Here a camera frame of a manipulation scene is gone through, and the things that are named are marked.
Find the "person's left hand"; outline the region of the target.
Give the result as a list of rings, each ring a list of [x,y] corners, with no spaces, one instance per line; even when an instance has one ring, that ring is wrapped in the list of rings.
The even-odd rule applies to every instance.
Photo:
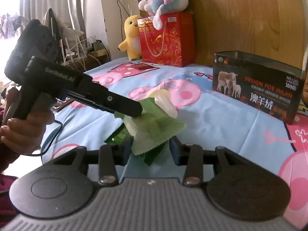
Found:
[[[1,142],[19,154],[31,154],[41,146],[47,125],[55,121],[49,110],[31,112],[26,119],[10,118],[1,126]]]

